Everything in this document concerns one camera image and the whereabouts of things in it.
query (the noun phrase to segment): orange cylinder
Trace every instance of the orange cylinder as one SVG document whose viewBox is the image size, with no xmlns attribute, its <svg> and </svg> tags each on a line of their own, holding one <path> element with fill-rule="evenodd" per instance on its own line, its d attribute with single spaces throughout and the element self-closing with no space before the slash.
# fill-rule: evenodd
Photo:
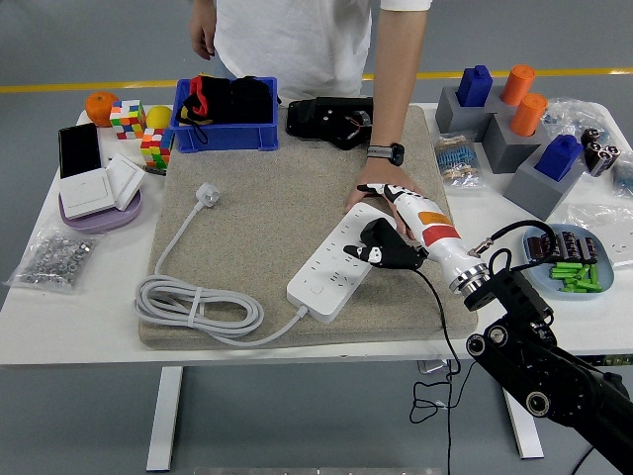
<svg viewBox="0 0 633 475">
<path fill-rule="evenodd" d="M 510 129 L 522 137 L 531 137 L 547 109 L 547 99 L 540 94 L 530 92 L 521 100 L 516 114 L 510 122 Z"/>
<path fill-rule="evenodd" d="M 517 64 L 512 68 L 500 98 L 508 106 L 518 106 L 534 82 L 536 72 L 532 66 Z"/>
</svg>

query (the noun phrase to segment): robotic arm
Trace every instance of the robotic arm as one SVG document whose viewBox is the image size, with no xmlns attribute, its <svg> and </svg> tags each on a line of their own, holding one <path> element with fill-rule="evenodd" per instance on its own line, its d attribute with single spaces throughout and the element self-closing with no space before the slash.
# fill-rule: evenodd
<svg viewBox="0 0 633 475">
<path fill-rule="evenodd" d="M 421 248 L 407 245 L 378 220 L 361 235 L 366 247 L 344 250 L 385 268 L 417 269 L 425 258 L 438 262 L 446 285 L 464 296 L 470 311 L 499 300 L 506 314 L 484 334 L 468 338 L 469 354 L 532 416 L 574 428 L 618 470 L 633 473 L 633 404 L 621 378 L 557 346 L 550 329 L 553 311 L 523 274 L 512 269 L 490 273 L 479 253 L 492 242 L 467 250 L 432 201 L 394 185 L 358 188 L 394 203 Z"/>
</svg>

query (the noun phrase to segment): purple tray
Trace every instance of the purple tray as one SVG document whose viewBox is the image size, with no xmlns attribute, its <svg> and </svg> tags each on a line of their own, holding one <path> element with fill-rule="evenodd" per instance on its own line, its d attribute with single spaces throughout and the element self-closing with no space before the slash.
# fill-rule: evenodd
<svg viewBox="0 0 633 475">
<path fill-rule="evenodd" d="M 81 218 L 75 218 L 73 220 L 66 218 L 66 215 L 63 212 L 61 195 L 59 195 L 58 201 L 61 219 L 67 225 L 83 233 L 95 235 L 97 233 L 104 233 L 105 231 L 120 228 L 133 220 L 136 216 L 138 216 L 138 213 L 140 213 L 141 199 L 140 190 L 138 190 L 125 211 L 119 211 L 116 208 L 112 208 L 110 210 L 100 211 L 99 213 L 93 213 L 92 215 L 82 216 Z"/>
</svg>

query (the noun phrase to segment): gray block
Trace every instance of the gray block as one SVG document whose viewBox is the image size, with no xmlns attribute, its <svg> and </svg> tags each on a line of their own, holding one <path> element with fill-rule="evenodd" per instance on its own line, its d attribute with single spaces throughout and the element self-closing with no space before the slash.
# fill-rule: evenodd
<svg viewBox="0 0 633 475">
<path fill-rule="evenodd" d="M 482 146 L 494 174 L 514 173 L 525 159 L 543 143 L 550 142 L 541 124 L 531 137 L 522 137 L 510 129 L 513 115 L 494 114 Z"/>
<path fill-rule="evenodd" d="M 477 133 L 475 142 L 481 142 L 493 117 L 485 107 L 462 107 L 457 100 L 457 87 L 443 87 L 435 111 L 435 121 L 441 134 L 461 131 Z"/>
<path fill-rule="evenodd" d="M 585 171 L 585 165 L 577 158 L 570 171 L 556 181 L 541 173 L 536 164 L 547 145 L 540 146 L 516 170 L 503 196 L 541 221 L 547 220 L 565 199 Z"/>
<path fill-rule="evenodd" d="M 492 112 L 493 114 L 508 114 L 513 116 L 516 113 L 516 106 L 508 106 L 501 101 L 501 93 L 505 85 L 493 86 L 486 104 L 484 104 L 484 112 Z"/>
</svg>

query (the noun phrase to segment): wristwatch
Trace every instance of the wristwatch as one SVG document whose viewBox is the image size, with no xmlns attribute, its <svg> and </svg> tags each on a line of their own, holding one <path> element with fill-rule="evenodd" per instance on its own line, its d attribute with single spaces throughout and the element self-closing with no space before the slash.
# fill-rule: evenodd
<svg viewBox="0 0 633 475">
<path fill-rule="evenodd" d="M 399 143 L 390 146 L 370 145 L 367 148 L 367 157 L 386 158 L 391 165 L 400 166 L 405 161 L 405 148 Z"/>
</svg>

